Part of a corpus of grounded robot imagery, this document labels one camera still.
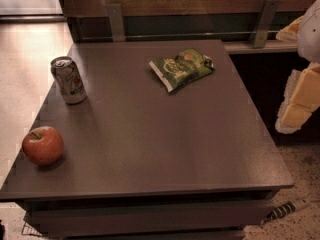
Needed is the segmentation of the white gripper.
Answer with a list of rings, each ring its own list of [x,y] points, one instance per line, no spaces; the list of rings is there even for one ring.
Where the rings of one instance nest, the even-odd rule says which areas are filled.
[[[320,0],[316,0],[303,17],[281,29],[276,39],[297,41],[299,56],[314,62],[303,71],[293,70],[286,83],[275,129],[279,133],[292,134],[300,130],[320,107]]]

